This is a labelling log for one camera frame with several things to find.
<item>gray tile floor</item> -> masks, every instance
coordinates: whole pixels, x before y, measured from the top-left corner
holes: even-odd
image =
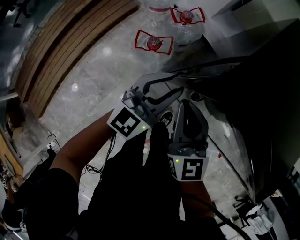
[[[61,146],[113,109],[124,91],[130,88],[140,76],[159,71],[163,66],[158,60],[143,62],[141,55],[134,49],[137,31],[149,28],[149,24],[151,23],[143,10],[131,15],[101,38],[66,77],[40,119],[40,124],[57,136]],[[164,83],[160,83],[150,91],[152,95],[158,97],[168,90]],[[188,96],[189,91],[185,90],[182,98]],[[176,111],[177,105],[178,102],[174,102],[170,109]],[[210,127],[214,128],[211,126],[214,124],[213,116],[205,108],[204,102],[198,103],[197,106],[207,118]],[[36,138],[40,140],[43,137],[36,134]],[[111,156],[121,149],[123,143],[124,140],[118,136]],[[91,165],[97,168],[102,166],[108,144],[109,142],[93,158]],[[218,209],[228,217],[233,216],[235,215],[232,207],[234,197],[244,194],[243,186],[223,157],[218,157],[219,152],[211,142],[209,142],[207,155],[210,161],[204,183]],[[81,177],[80,211],[87,208],[98,181],[97,174],[87,173]],[[184,219],[182,207],[180,215]]]

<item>black shirt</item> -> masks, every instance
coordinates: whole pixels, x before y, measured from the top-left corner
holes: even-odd
[[[26,211],[24,221],[30,240],[71,239],[65,236],[74,229],[78,239],[126,236],[225,239],[214,218],[180,221],[169,214],[167,205],[157,207],[148,202],[150,197],[145,198],[143,192],[143,184],[138,180],[125,180],[123,176],[103,179],[88,210],[79,216],[76,181],[62,169],[51,169]]]

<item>wooden bench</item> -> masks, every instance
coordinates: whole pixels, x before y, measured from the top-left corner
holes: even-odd
[[[93,3],[91,0],[65,2],[48,22],[47,30],[45,27],[26,57],[16,90],[23,101],[28,101],[38,118],[43,115],[59,85],[77,61],[105,33],[138,9],[133,0],[102,0]],[[77,14],[80,18],[77,16],[72,27],[60,26],[65,25],[65,21],[58,18],[68,18],[62,17],[62,12],[72,15],[74,12],[79,13],[79,9],[83,12]],[[60,33],[57,33],[59,30],[55,30],[55,26],[60,29]]]

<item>plastic water bottle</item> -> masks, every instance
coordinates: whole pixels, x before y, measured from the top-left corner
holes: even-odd
[[[157,14],[168,13],[171,8],[170,0],[140,0],[142,7]]]
[[[190,43],[201,38],[203,34],[204,13],[201,8],[178,11],[171,8],[170,16],[166,17],[167,35],[174,36],[175,50],[183,51]]]
[[[139,30],[135,38],[137,57],[152,71],[160,70],[172,57],[174,38]]]

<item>red bottle cap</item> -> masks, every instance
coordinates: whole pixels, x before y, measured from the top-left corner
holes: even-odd
[[[194,17],[194,14],[191,11],[184,11],[179,16],[180,20],[184,24],[191,23],[193,20],[193,17]]]
[[[156,51],[161,47],[161,41],[158,37],[151,36],[148,39],[147,46],[149,47],[150,50]]]

